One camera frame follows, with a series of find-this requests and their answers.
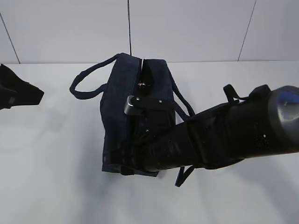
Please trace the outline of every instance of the navy blue bag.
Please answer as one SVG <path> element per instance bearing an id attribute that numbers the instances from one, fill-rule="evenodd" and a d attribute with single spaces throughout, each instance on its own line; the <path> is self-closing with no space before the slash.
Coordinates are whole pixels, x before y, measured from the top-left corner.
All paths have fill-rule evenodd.
<path id="1" fill-rule="evenodd" d="M 79 92 L 75 90 L 76 86 L 91 72 L 104 67 L 115 61 L 111 75 L 106 84 L 91 92 Z M 150 80 L 142 77 L 142 73 L 150 73 Z M 112 58 L 96 64 L 85 71 L 82 71 L 70 86 L 70 92 L 78 99 L 91 99 L 103 92 L 100 101 L 100 113 L 105 128 L 105 141 L 103 152 L 112 152 L 116 150 L 120 143 L 129 141 L 131 138 L 130 122 L 131 116 L 124 113 L 124 105 L 128 96 L 138 96 L 140 89 L 147 93 L 148 97 L 165 99 L 173 103 L 173 116 L 175 111 L 183 120 L 194 115 L 194 111 L 189 103 L 180 94 L 173 77 L 167 67 L 165 60 L 143 60 L 137 57 L 120 53 Z M 186 106 L 189 116 L 174 101 L 173 92 Z M 102 171 L 121 173 L 123 175 L 150 175 L 156 176 L 156 173 L 144 173 L 141 171 L 129 169 L 121 165 L 111 164 L 109 159 L 103 157 Z"/>

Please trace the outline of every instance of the bag strap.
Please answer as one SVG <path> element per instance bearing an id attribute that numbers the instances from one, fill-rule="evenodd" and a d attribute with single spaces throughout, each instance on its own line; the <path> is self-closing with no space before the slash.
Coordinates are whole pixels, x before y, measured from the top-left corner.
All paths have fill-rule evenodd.
<path id="1" fill-rule="evenodd" d="M 94 98 L 97 95 L 99 95 L 101 92 L 105 91 L 107 88 L 107 83 L 101 85 L 99 88 L 97 88 L 96 90 L 91 91 L 91 92 L 80 92 L 80 91 L 75 90 L 75 88 L 90 73 L 92 73 L 96 69 L 99 69 L 101 67 L 104 67 L 104 66 L 112 63 L 113 61 L 115 61 L 118 58 L 118 56 L 119 56 L 119 54 L 116 54 L 113 57 L 109 58 L 108 60 L 98 63 L 98 64 L 86 69 L 85 71 L 80 72 L 80 74 L 75 77 L 73 83 L 70 86 L 71 94 L 73 94 L 77 99 L 91 99 L 91 98 Z"/>
<path id="2" fill-rule="evenodd" d="M 233 88 L 233 86 L 231 84 L 228 84 L 226 86 L 223 87 L 224 93 L 228 99 L 228 102 L 233 102 L 234 98 L 235 99 L 240 99 L 240 100 L 247 100 L 249 99 L 249 97 L 239 97 L 239 95 L 237 94 L 237 92 L 235 91 L 235 89 Z"/>
<path id="3" fill-rule="evenodd" d="M 183 121 L 187 121 L 190 117 L 195 115 L 195 112 L 193 110 L 193 108 L 191 107 L 191 105 L 187 102 L 187 100 L 185 100 L 185 98 L 183 97 L 183 95 L 180 93 L 180 91 L 178 90 L 178 87 L 172 77 L 172 74 L 170 72 L 170 70 L 168 69 L 169 72 L 169 76 L 170 76 L 170 80 L 171 80 L 171 85 L 172 85 L 172 90 L 173 92 L 177 95 L 177 97 L 180 99 L 180 101 L 182 101 L 182 103 L 185 105 L 185 107 L 187 108 L 187 111 L 189 113 L 189 116 L 182 110 L 182 108 L 177 104 L 177 102 L 173 102 L 173 108 L 174 110 L 178 113 L 178 115 L 181 117 L 181 119 Z M 187 177 L 192 173 L 192 171 L 195 169 L 194 166 L 190 166 L 185 172 L 185 167 L 180 167 L 179 172 L 178 172 L 178 176 L 177 176 L 177 180 L 175 183 L 176 187 L 180 187 L 185 180 L 187 179 Z"/>
<path id="4" fill-rule="evenodd" d="M 172 85 L 172 90 L 173 92 L 177 95 L 177 97 L 180 99 L 180 101 L 182 101 L 182 103 L 185 105 L 185 107 L 187 108 L 187 111 L 189 113 L 189 116 L 194 116 L 195 113 L 194 113 L 194 110 L 193 108 L 191 107 L 191 105 L 187 102 L 187 100 L 185 100 L 185 98 L 183 97 L 183 95 L 180 93 L 180 91 L 178 90 L 178 87 L 172 77 L 172 74 L 170 72 L 170 70 L 168 69 L 168 73 L 169 73 L 169 76 L 170 76 L 170 80 L 171 80 L 171 85 Z"/>

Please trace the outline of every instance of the white tabletop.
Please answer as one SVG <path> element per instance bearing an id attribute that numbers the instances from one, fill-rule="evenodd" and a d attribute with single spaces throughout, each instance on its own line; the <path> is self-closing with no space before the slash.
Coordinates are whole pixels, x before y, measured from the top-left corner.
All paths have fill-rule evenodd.
<path id="1" fill-rule="evenodd" d="M 295 224 L 299 154 L 247 159 L 219 170 L 197 169 L 174 186 L 178 169 L 158 178 L 104 173 L 100 96 L 77 100 L 74 77 L 91 64 L 9 67 L 45 92 L 39 106 L 0 111 L 1 224 Z M 112 65 L 80 90 L 105 83 Z M 299 86 L 299 62 L 170 63 L 196 112 L 223 103 L 232 84 Z"/>

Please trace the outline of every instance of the white wall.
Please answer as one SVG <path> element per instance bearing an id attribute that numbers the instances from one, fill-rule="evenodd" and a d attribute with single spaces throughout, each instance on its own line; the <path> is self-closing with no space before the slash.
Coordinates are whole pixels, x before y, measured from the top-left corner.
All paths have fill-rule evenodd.
<path id="1" fill-rule="evenodd" d="M 133 55 L 299 60 L 298 10 L 297 0 L 130 0 Z M 127 0 L 0 0 L 0 12 L 21 63 L 96 63 L 129 52 Z M 0 41 L 0 61 L 17 63 L 2 24 Z"/>

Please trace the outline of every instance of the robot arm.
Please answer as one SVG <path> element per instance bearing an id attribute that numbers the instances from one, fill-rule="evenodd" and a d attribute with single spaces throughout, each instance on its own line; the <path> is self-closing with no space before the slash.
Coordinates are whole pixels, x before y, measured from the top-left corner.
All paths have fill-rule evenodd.
<path id="1" fill-rule="evenodd" d="M 142 120 L 132 143 L 105 154 L 110 163 L 143 172 L 181 167 L 176 186 L 195 168 L 217 169 L 243 159 L 299 152 L 299 88 L 267 85 L 240 98 L 224 87 L 227 103 L 174 125 L 171 102 L 128 98 L 127 115 Z M 184 166 L 191 166 L 184 173 Z"/>
<path id="2" fill-rule="evenodd" d="M 19 105 L 38 105 L 44 92 L 21 80 L 7 66 L 0 65 L 0 110 Z"/>

